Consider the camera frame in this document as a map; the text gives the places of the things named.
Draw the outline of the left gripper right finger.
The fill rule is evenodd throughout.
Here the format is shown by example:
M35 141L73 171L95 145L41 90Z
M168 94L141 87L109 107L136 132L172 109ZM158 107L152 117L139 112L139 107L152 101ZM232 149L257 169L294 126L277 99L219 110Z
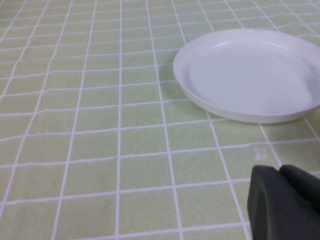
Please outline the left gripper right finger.
M294 188L298 195L306 201L313 212L320 215L320 179L290 164L284 164L279 172Z

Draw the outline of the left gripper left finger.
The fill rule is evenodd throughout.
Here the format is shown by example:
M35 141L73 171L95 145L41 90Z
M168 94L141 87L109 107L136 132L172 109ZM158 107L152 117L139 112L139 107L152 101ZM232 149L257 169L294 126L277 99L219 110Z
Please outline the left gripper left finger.
M320 238L320 216L274 167L252 168L247 212L254 240Z

